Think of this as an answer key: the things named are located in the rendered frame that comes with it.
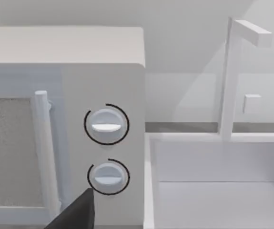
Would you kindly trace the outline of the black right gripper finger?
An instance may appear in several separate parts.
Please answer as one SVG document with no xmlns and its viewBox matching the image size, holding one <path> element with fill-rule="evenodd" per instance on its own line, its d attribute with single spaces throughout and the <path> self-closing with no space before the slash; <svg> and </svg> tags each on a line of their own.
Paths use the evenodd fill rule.
<svg viewBox="0 0 274 229">
<path fill-rule="evenodd" d="M 94 192 L 86 189 L 44 229 L 94 229 Z"/>
</svg>

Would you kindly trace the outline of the white microwave knob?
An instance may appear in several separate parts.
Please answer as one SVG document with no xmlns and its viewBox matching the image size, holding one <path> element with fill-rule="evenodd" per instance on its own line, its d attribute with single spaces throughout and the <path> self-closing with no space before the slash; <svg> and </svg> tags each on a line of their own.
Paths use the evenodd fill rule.
<svg viewBox="0 0 274 229">
<path fill-rule="evenodd" d="M 131 175 L 124 163 L 108 158 L 107 162 L 89 167 L 87 181 L 97 193 L 114 196 L 122 193 L 129 186 Z"/>
<path fill-rule="evenodd" d="M 106 103 L 103 108 L 87 111 L 83 127 L 91 141 L 102 146 L 113 146 L 128 135 L 130 120 L 122 108 Z"/>
</svg>

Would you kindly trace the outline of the microwave door with window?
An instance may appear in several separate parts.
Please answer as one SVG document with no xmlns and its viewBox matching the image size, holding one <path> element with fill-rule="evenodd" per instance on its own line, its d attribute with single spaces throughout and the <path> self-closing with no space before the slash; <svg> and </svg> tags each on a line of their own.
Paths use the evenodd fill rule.
<svg viewBox="0 0 274 229">
<path fill-rule="evenodd" d="M 47 91 L 59 199 L 65 145 L 62 75 L 55 69 L 0 69 L 0 225 L 46 225 L 34 95 Z"/>
</svg>

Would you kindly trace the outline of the pale microwave oven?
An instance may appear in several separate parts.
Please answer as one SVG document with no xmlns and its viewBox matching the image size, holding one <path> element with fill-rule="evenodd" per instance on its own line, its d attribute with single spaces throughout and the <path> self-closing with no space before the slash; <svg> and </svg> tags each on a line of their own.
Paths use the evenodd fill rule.
<svg viewBox="0 0 274 229">
<path fill-rule="evenodd" d="M 93 190 L 94 229 L 144 229 L 143 29 L 0 26 L 0 69 L 55 69 L 61 72 L 65 149 L 59 156 L 58 167 L 60 213 L 91 188 L 87 181 L 89 167 L 112 158 L 127 166 L 131 181 L 122 193 L 114 196 Z M 122 108 L 130 120 L 128 135 L 113 146 L 91 141 L 83 127 L 87 111 L 103 108 L 106 103 Z M 0 229 L 44 229 L 48 224 L 0 225 Z"/>
</svg>

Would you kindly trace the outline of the white sink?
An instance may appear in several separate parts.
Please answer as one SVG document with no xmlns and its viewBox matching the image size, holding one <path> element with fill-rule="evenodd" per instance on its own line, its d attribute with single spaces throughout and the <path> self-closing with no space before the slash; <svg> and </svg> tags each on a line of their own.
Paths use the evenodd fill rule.
<svg viewBox="0 0 274 229">
<path fill-rule="evenodd" d="M 147 133 L 145 229 L 274 229 L 274 133 Z"/>
</svg>

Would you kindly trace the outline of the tall white tap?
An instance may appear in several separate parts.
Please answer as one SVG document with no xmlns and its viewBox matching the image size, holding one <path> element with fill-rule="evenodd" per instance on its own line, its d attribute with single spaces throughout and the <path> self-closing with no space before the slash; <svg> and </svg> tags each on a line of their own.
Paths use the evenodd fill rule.
<svg viewBox="0 0 274 229">
<path fill-rule="evenodd" d="M 223 65 L 221 114 L 218 131 L 223 141 L 230 141 L 233 132 L 235 100 L 238 85 L 242 40 L 255 47 L 269 48 L 272 32 L 247 20 L 229 18 Z"/>
</svg>

